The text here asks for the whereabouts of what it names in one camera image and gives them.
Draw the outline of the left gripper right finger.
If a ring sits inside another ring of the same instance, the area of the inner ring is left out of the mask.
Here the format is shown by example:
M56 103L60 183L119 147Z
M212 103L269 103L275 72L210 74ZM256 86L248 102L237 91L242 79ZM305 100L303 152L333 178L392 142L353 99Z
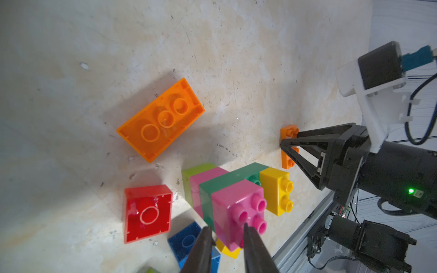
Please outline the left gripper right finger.
M279 273L256 228L244 226L244 262L246 273Z

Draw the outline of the yellow notched lego brick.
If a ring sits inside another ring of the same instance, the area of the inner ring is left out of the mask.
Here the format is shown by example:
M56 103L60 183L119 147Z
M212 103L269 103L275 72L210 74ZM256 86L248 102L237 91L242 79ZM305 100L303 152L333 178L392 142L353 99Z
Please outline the yellow notched lego brick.
M278 217L284 213L290 213L293 209L290 193L294 189L294 184L290 180L290 174L269 167L259 173L259 178L261 187L264 189L267 210Z

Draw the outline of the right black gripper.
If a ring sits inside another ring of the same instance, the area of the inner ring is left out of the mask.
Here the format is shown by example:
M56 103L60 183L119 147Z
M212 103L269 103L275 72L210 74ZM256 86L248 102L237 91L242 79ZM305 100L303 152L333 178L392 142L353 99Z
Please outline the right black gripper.
M334 202L346 206L354 191L358 171L368 153L369 135L355 123L300 131L297 125L281 129L281 150L318 189L334 192ZM315 166L296 152L300 147L318 159Z

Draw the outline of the dark green lego brick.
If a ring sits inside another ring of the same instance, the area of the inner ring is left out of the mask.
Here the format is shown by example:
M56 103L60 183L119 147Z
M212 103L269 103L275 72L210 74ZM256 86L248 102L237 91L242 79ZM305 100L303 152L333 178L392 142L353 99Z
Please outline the dark green lego brick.
M218 191L231 187L232 185L243 180L247 180L249 182L249 185L245 185L244 189L249 188L252 185L257 185L260 187L261 182L259 178L259 173L267 168L269 167L255 162L214 179L214 182L216 184L212 185L211 183L211 187L208 191L211 194L211 200L208 201L207 206L204 207L203 218L206 224L210 226L214 232L216 229L214 224L212 195Z

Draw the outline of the magenta lego brick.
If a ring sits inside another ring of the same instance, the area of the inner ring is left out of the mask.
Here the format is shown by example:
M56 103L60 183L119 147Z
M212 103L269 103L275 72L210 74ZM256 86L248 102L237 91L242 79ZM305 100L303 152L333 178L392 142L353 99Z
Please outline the magenta lego brick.
M208 192L211 183L212 185L216 184L214 179L227 173L228 171L226 169L217 166L214 169L196 175L196 191L193 193L195 202L194 210L201 218L204 218L204 207L207 206L207 202L211 200L211 194Z

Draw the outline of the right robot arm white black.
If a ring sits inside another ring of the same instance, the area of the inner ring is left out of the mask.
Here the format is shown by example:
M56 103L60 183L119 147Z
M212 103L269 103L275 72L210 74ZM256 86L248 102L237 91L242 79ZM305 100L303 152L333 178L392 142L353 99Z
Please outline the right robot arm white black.
M281 150L319 190L333 191L333 206L346 207L357 190L388 202L395 215L437 216L437 154L435 151L384 142L370 151L366 127L354 123L293 133ZM394 228L371 221L356 223L327 211L307 236L307 256L314 258L326 239L337 242L378 273L409 273L405 260L417 242Z

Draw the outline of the orange long lego brick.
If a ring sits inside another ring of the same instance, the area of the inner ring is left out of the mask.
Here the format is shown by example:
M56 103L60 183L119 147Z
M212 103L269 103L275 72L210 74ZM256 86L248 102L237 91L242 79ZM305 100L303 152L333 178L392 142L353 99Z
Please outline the orange long lego brick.
M205 109L185 78L117 129L117 133L148 163L152 163Z

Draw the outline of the lime green lego brick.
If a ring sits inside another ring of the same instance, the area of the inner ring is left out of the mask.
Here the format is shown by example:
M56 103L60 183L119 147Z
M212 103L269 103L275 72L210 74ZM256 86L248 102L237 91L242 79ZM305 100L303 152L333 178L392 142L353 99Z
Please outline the lime green lego brick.
M217 166L212 163L203 163L188 169L182 170L183 189L186 201L192 208L195 207L193 193L196 191L196 175L216 168Z

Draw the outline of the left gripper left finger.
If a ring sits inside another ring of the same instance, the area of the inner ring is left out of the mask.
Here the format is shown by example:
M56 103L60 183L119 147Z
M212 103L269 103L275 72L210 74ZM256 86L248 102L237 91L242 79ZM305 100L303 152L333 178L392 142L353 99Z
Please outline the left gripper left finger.
M180 273L210 273L214 245L211 227L202 228Z

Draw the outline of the pink lego brick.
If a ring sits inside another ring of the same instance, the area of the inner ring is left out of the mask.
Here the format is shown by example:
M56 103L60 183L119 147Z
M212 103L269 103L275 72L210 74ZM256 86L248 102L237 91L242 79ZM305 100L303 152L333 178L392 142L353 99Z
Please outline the pink lego brick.
M244 246L244 226L267 231L264 189L242 180L212 194L213 223L218 239L230 250Z

